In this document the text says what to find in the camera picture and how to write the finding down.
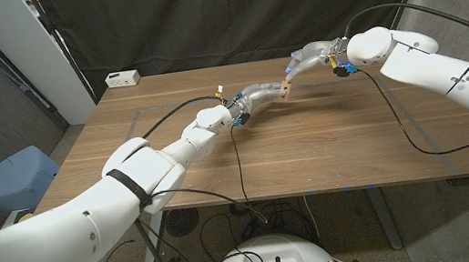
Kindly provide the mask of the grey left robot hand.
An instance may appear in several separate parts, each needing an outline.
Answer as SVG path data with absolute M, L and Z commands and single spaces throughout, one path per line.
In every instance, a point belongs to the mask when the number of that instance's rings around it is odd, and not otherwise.
M 257 106 L 275 101 L 275 99 L 286 100 L 290 90 L 291 83 L 287 81 L 260 83 L 243 88 L 228 105 L 233 125 L 244 125 Z

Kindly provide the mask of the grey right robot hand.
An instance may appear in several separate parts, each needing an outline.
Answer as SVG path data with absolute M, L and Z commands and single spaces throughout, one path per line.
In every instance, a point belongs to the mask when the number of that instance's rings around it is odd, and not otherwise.
M 348 43 L 349 39 L 347 38 L 316 41 L 291 52 L 291 60 L 285 70 L 285 80 L 291 82 L 294 77 L 316 66 L 329 66 L 331 64 L 330 56 L 345 51 Z

